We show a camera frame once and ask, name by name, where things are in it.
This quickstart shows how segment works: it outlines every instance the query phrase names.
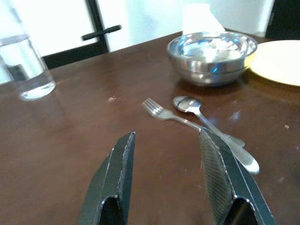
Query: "fork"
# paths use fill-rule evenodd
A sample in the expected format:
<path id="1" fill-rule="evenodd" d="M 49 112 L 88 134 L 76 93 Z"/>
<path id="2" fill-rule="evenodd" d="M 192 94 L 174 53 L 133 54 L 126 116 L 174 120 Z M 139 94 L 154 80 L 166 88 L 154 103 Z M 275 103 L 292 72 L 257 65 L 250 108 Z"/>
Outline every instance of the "fork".
<path id="1" fill-rule="evenodd" d="M 189 127 L 197 129 L 199 132 L 203 128 L 202 126 L 192 123 L 184 118 L 174 115 L 170 110 L 165 109 L 151 98 L 147 98 L 142 106 L 149 112 L 153 117 L 161 120 L 176 120 L 180 123 L 186 124 Z M 238 146 L 234 141 L 225 142 L 232 151 L 235 158 L 245 167 L 245 169 L 252 175 L 259 173 L 259 165 L 255 158 L 247 152 L 244 148 Z"/>
<path id="2" fill-rule="evenodd" d="M 194 128 L 198 131 L 201 131 L 203 128 L 202 126 L 192 123 L 182 117 L 176 116 L 173 114 L 172 111 L 165 109 L 151 98 L 147 98 L 143 103 L 142 106 L 146 109 L 148 113 L 150 113 L 153 117 L 160 119 L 160 120 L 176 120 L 182 124 L 188 125 L 191 128 Z"/>

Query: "yellow plate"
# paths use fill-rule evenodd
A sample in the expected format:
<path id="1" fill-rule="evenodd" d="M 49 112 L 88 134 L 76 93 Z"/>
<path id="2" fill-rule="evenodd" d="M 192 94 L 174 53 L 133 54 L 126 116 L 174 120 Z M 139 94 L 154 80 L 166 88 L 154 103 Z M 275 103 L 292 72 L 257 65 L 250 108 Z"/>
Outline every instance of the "yellow plate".
<path id="1" fill-rule="evenodd" d="M 259 44 L 250 69 L 269 80 L 300 86 L 300 40 Z"/>

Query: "stainless steel bowl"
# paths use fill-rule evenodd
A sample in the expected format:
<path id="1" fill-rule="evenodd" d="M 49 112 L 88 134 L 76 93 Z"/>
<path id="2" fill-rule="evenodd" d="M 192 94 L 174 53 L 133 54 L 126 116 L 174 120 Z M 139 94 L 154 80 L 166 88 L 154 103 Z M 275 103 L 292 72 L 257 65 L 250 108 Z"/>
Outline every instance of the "stainless steel bowl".
<path id="1" fill-rule="evenodd" d="M 167 52 L 175 71 L 198 86 L 233 82 L 250 66 L 257 42 L 234 32 L 199 32 L 171 41 Z"/>

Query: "table surface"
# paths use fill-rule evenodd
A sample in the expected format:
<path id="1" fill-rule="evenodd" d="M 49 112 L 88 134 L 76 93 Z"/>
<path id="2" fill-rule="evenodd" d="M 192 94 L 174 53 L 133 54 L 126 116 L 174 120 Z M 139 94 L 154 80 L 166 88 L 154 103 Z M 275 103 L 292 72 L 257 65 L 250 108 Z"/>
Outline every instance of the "table surface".
<path id="1" fill-rule="evenodd" d="M 22 102 L 11 83 L 0 86 L 0 224 L 76 224 L 94 172 L 130 131 L 128 224 L 214 224 L 197 132 L 141 106 L 150 97 L 200 123 L 173 107 L 179 95 L 201 99 L 210 121 L 246 142 L 277 223 L 300 223 L 300 88 L 250 71 L 223 87 L 190 85 L 174 75 L 165 50 L 179 35 L 53 69 L 57 87 L 41 100 Z"/>

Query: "napkin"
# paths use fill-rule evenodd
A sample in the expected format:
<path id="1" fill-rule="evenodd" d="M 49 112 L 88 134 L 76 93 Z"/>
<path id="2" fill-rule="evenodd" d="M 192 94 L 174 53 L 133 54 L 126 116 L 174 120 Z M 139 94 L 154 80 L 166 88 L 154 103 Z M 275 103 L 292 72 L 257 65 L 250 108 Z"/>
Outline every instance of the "napkin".
<path id="1" fill-rule="evenodd" d="M 186 4 L 182 14 L 183 35 L 201 31 L 224 31 L 224 27 L 210 11 L 205 3 Z"/>

